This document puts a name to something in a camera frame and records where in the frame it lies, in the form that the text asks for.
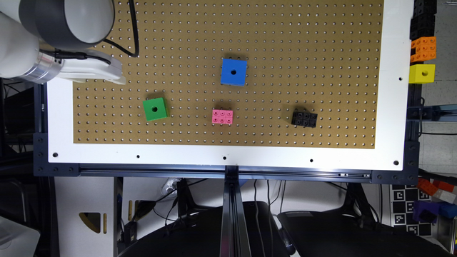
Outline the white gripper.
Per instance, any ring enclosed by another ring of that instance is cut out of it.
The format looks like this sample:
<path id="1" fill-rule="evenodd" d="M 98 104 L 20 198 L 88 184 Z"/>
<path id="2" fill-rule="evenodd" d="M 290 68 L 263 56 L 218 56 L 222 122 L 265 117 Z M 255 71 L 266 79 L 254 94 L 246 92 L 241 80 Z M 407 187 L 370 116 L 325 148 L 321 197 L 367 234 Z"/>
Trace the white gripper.
<path id="1" fill-rule="evenodd" d="M 85 50 L 85 59 L 64 59 L 59 78 L 83 83 L 86 80 L 105 80 L 125 84 L 121 62 L 103 52 Z"/>

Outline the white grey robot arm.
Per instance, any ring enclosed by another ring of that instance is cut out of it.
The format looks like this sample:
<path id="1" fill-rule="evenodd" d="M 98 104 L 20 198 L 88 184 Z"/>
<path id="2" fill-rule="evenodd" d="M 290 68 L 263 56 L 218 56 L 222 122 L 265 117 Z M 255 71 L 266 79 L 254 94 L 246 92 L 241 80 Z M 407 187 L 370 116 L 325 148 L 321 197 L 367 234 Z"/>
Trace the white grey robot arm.
<path id="1" fill-rule="evenodd" d="M 112 0 L 2 1 L 1 77 L 125 84 L 121 62 L 93 49 L 108 38 L 114 22 Z"/>

